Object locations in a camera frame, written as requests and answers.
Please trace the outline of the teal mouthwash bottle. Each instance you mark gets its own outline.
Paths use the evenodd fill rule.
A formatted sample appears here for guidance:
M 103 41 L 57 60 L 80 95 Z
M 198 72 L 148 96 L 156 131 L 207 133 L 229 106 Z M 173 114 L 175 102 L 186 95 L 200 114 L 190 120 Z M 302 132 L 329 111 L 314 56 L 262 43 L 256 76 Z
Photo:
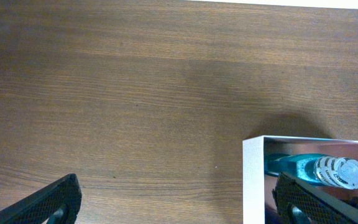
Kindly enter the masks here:
M 358 161 L 325 154 L 271 154 L 264 157 L 264 173 L 287 172 L 310 185 L 358 189 Z

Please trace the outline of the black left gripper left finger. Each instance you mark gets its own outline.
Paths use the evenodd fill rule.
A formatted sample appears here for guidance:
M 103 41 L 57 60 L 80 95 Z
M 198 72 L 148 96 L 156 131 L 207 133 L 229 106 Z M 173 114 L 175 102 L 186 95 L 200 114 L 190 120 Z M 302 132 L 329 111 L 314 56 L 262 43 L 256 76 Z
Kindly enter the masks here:
M 76 174 L 68 174 L 0 211 L 0 223 L 74 223 L 81 207 Z

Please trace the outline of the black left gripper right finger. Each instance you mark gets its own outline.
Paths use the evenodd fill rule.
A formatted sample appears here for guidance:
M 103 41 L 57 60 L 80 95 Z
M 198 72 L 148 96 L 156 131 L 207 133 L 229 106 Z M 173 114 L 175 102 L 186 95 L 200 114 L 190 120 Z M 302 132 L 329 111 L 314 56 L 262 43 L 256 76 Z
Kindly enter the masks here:
M 272 195 L 284 223 L 358 224 L 358 197 L 340 200 L 287 172 L 278 176 Z

